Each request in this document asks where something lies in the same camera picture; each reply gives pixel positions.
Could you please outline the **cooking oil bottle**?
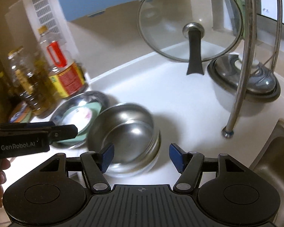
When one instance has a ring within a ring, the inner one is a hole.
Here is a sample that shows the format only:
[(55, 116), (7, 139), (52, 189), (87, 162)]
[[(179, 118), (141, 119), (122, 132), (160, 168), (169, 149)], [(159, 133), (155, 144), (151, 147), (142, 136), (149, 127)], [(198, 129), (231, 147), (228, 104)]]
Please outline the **cooking oil bottle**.
[(60, 97), (48, 77), (47, 63), (32, 57), (23, 46), (11, 50), (7, 57), (17, 94), (35, 116), (48, 117), (57, 108)]

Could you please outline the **large steel round tray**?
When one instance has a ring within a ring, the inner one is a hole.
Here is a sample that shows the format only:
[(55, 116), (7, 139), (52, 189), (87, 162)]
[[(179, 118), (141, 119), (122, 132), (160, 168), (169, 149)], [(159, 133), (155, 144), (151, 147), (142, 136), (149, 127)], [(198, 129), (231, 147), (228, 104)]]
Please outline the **large steel round tray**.
[(52, 144), (58, 149), (76, 149), (86, 142), (89, 128), (96, 117), (110, 106), (107, 95), (99, 91), (88, 91), (65, 101), (52, 114), (50, 121), (57, 126), (73, 124), (78, 129), (75, 138), (66, 139)]

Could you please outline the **steel pot with lid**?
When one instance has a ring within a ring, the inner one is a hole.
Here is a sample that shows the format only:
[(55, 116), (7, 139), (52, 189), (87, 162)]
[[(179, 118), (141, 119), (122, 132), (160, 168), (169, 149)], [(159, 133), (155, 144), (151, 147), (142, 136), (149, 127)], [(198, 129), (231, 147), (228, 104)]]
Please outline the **steel pot with lid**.
[[(229, 112), (239, 86), (242, 60), (241, 55), (225, 54), (212, 60), (207, 66), (215, 95), (220, 105)], [(249, 117), (259, 114), (266, 105), (277, 100), (280, 94), (281, 86), (274, 73), (259, 61), (253, 61), (246, 80), (240, 115)]]

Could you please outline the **steel dish rack frame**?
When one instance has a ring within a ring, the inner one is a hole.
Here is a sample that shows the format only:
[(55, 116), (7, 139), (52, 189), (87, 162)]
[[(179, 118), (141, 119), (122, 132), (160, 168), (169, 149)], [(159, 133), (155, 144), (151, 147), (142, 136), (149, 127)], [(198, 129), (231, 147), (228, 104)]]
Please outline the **steel dish rack frame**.
[[(226, 126), (222, 129), (222, 136), (230, 139), (234, 135), (233, 128), (239, 117), (241, 107), (247, 91), (247, 84), (250, 77), (252, 60), (255, 49), (255, 39), (257, 33), (257, 10), (256, 0), (245, 0), (245, 42), (243, 50), (243, 63), (241, 74), (239, 78), (239, 85), (236, 90), (234, 103)], [(282, 19), (283, 19), (283, 5), (282, 0), (277, 0), (277, 29), (275, 35), (275, 46), (272, 55), (271, 70), (275, 70), (277, 64), (281, 36), (282, 36)]]

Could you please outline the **stainless steel sink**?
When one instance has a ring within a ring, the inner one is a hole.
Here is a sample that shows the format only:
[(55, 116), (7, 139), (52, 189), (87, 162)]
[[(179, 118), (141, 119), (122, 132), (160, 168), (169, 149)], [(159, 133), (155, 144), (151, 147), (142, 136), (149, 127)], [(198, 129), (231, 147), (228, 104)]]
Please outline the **stainless steel sink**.
[(284, 119), (279, 119), (264, 147), (249, 167), (276, 188), (281, 205), (274, 219), (284, 226)]

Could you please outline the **green square plate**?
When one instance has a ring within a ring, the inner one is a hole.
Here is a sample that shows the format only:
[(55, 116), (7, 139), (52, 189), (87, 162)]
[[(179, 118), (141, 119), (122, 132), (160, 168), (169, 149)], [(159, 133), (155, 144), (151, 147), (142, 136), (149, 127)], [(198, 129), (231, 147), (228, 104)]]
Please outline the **green square plate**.
[(78, 144), (85, 141), (88, 129), (92, 122), (98, 116), (102, 108), (101, 103), (92, 102), (86, 103), (84, 106), (71, 107), (63, 114), (57, 125), (73, 124), (78, 129), (78, 134), (75, 138), (58, 141), (59, 144)]

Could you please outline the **white plastic bowl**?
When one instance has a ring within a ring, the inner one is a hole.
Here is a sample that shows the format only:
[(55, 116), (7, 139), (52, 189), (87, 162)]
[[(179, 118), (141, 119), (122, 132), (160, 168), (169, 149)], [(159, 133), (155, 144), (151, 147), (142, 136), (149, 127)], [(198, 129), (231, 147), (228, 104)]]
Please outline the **white plastic bowl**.
[(160, 149), (160, 146), (150, 149), (127, 163), (111, 163), (105, 174), (115, 178), (126, 178), (146, 173), (156, 164)]

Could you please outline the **stainless steel bowl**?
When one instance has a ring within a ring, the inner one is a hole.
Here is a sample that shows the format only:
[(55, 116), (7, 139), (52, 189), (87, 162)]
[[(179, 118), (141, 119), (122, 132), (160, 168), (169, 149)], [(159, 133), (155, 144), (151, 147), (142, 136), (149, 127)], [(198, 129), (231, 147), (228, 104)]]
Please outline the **stainless steel bowl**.
[(111, 163), (127, 163), (161, 147), (161, 134), (146, 108), (135, 103), (119, 103), (96, 117), (86, 144), (88, 150), (98, 152), (110, 142), (115, 148)]

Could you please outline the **small floral saucer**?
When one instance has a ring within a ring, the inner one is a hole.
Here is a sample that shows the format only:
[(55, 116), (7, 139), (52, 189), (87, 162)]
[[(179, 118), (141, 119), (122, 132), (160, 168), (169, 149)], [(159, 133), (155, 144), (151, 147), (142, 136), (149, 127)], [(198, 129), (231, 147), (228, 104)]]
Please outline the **small floral saucer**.
[(90, 124), (92, 119), (92, 111), (87, 107), (72, 107), (63, 115), (60, 125), (73, 124), (78, 130), (78, 134), (82, 133)]

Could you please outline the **colourful woven mat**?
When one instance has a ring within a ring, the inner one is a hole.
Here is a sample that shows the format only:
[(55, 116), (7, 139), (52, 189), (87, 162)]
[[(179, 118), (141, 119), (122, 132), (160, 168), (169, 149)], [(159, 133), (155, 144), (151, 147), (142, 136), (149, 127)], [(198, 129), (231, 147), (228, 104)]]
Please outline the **colourful woven mat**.
[(14, 108), (14, 110), (9, 115), (9, 123), (30, 122), (33, 116), (34, 114), (32, 110), (29, 108), (29, 106), (27, 105), (27, 103), (22, 101)]

